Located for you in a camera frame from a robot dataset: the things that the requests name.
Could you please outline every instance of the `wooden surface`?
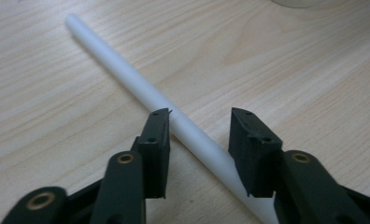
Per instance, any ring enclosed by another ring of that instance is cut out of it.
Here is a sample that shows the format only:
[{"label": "wooden surface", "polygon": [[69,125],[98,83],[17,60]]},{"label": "wooden surface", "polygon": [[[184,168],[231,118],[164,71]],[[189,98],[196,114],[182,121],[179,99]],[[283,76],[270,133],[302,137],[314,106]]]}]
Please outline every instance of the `wooden surface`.
[{"label": "wooden surface", "polygon": [[[77,13],[227,148],[231,107],[370,196],[370,1],[0,0],[0,221],[44,186],[73,193],[130,149],[148,111],[64,27]],[[259,223],[175,137],[148,223]]]}]

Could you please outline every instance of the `wood grain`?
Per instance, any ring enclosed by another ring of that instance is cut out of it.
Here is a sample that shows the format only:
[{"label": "wood grain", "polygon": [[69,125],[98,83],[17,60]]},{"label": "wood grain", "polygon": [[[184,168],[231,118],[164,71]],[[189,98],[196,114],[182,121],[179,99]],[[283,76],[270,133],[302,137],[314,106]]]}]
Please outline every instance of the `wood grain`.
[{"label": "wood grain", "polygon": [[[231,107],[255,112],[370,196],[370,1],[0,1],[0,221],[44,186],[73,193],[128,150],[148,111],[65,30],[77,13],[227,147]],[[148,223],[258,223],[172,138]]]}]

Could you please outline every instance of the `plastic pipe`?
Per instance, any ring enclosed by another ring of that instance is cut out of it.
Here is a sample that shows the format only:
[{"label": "plastic pipe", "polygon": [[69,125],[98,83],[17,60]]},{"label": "plastic pipe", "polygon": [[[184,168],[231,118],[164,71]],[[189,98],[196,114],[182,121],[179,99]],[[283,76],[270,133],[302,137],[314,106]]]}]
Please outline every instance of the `plastic pipe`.
[{"label": "plastic pipe", "polygon": [[76,15],[68,15],[66,27],[128,91],[149,110],[172,110],[170,131],[263,223],[278,223],[272,199],[247,197],[232,157],[200,130],[187,116],[141,76],[114,49],[95,34]]}]

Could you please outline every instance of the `white stick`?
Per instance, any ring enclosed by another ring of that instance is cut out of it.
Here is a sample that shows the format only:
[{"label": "white stick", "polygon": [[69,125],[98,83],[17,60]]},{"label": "white stick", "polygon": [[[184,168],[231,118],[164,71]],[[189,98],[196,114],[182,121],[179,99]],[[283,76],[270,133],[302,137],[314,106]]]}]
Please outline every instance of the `white stick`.
[{"label": "white stick", "polygon": [[142,77],[76,15],[66,18],[72,35],[149,111],[169,108],[171,132],[263,223],[278,223],[272,199],[248,198],[230,155]]}]

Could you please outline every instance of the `cylindrical rod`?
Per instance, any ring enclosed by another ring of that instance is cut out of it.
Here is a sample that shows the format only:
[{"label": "cylindrical rod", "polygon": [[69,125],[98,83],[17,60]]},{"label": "cylindrical rod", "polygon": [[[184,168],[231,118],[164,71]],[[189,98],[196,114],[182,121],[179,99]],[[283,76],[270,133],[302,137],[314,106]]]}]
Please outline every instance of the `cylindrical rod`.
[{"label": "cylindrical rod", "polygon": [[278,223],[272,199],[247,197],[235,169],[235,162],[225,150],[200,130],[76,15],[69,15],[65,23],[75,39],[102,63],[149,111],[166,107],[172,110],[170,114],[171,132],[249,210],[263,223]]}]

